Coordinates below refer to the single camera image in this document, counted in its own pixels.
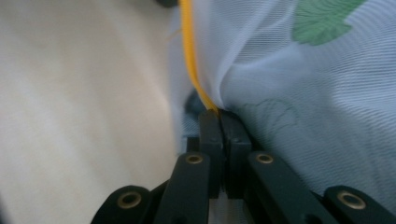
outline white mesh netting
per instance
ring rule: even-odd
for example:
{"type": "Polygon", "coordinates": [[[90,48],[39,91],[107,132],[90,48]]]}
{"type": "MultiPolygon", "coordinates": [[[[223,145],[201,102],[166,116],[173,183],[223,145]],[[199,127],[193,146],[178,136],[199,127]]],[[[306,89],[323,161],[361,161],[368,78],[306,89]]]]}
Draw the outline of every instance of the white mesh netting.
{"type": "Polygon", "coordinates": [[[396,213],[396,1],[193,1],[201,84],[313,191],[396,213]]]}

